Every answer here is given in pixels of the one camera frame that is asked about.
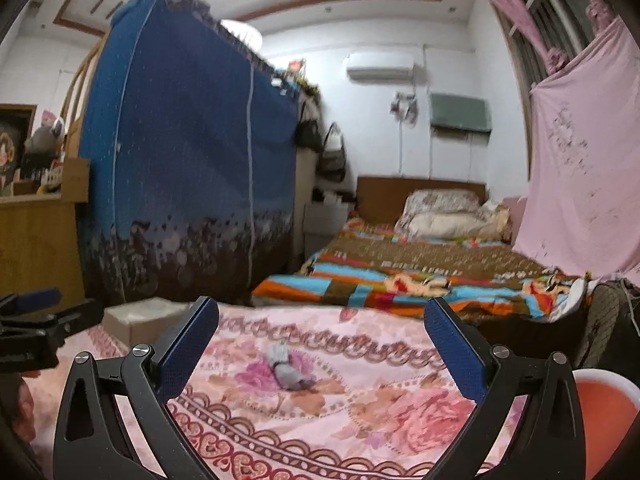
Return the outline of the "person's left hand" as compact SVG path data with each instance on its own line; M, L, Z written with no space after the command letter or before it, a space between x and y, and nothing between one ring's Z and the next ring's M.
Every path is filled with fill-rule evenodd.
M36 437L35 401L21 374L1 375L1 415L13 433L26 443Z

